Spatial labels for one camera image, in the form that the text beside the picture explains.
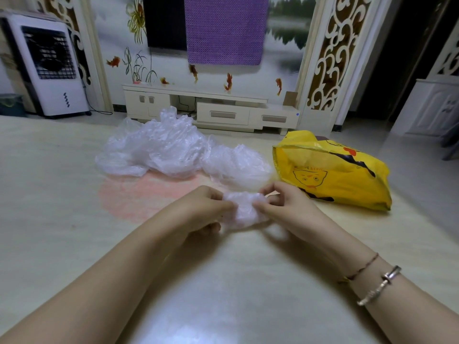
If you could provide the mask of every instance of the silver bangle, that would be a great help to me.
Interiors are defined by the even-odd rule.
[[[379,295],[381,294],[382,290],[387,285],[392,284],[392,280],[394,279],[394,277],[396,277],[398,274],[400,274],[401,270],[402,269],[399,266],[395,266],[393,270],[391,270],[390,272],[388,272],[388,273],[384,274],[383,276],[381,276],[381,278],[382,278],[381,285],[379,285],[376,288],[376,290],[373,290],[373,291],[370,291],[369,293],[367,293],[365,298],[360,300],[360,301],[358,301],[357,304],[359,306],[364,306],[367,303],[371,302],[372,300],[378,298]]]

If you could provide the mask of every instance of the tv stand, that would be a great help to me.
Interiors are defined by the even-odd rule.
[[[279,128],[281,135],[295,129],[299,111],[291,106],[267,103],[267,99],[235,96],[220,92],[202,92],[175,85],[123,85],[128,117],[140,120],[159,119],[161,110],[180,106],[179,96],[197,98],[199,128],[253,132],[263,127]]]

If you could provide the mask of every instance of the fan grille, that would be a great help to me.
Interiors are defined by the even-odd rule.
[[[35,27],[22,27],[22,32],[40,79],[75,79],[65,33]]]

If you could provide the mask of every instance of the air cooler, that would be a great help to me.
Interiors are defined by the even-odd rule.
[[[0,17],[37,114],[54,117],[85,112],[89,115],[66,25],[36,13],[3,11]]]

